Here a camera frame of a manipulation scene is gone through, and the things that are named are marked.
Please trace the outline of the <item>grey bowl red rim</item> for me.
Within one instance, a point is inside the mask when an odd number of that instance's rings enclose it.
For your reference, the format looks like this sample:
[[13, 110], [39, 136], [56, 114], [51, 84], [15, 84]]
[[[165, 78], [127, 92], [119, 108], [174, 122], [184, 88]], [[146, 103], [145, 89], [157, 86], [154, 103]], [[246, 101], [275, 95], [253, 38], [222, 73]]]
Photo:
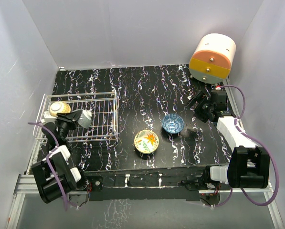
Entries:
[[92, 122], [91, 112], [89, 110], [82, 110], [82, 113], [77, 122], [81, 127], [88, 129]]

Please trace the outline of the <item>yellow teal patterned bowl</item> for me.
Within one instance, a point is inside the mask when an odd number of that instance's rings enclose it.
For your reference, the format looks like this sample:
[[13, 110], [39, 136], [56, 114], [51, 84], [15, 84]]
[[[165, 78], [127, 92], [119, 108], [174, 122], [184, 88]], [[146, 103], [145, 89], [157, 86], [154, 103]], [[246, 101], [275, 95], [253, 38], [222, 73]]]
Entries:
[[58, 113], [67, 114], [71, 112], [69, 104], [62, 101], [54, 102], [49, 107], [49, 113], [51, 116], [56, 117]]

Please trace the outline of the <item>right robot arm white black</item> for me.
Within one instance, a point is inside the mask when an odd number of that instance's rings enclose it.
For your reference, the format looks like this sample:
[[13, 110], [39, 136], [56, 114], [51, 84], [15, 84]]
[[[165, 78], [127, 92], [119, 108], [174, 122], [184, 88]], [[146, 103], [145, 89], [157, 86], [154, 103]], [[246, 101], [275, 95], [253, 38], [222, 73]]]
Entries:
[[213, 122], [232, 150], [228, 165], [206, 166], [199, 181], [207, 189], [214, 189], [219, 183], [232, 188], [266, 188], [270, 157], [263, 147], [246, 137], [234, 112], [227, 110], [227, 93], [213, 90], [207, 96], [198, 91], [187, 107], [194, 108], [200, 121]]

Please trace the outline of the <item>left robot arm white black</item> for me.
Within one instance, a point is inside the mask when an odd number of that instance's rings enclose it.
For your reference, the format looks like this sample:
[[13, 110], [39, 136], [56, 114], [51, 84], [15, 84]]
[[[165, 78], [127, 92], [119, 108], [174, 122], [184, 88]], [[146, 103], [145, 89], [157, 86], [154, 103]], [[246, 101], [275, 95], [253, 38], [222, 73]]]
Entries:
[[82, 110], [70, 113], [58, 113], [54, 122], [42, 124], [33, 123], [41, 128], [47, 138], [49, 152], [46, 157], [32, 165], [32, 173], [43, 202], [50, 203], [58, 198], [63, 198], [64, 207], [70, 204], [67, 194], [75, 189], [84, 190], [88, 185], [88, 178], [77, 167], [70, 168], [68, 159], [71, 150], [67, 136], [75, 130], [80, 123], [83, 127], [90, 125], [90, 115]]

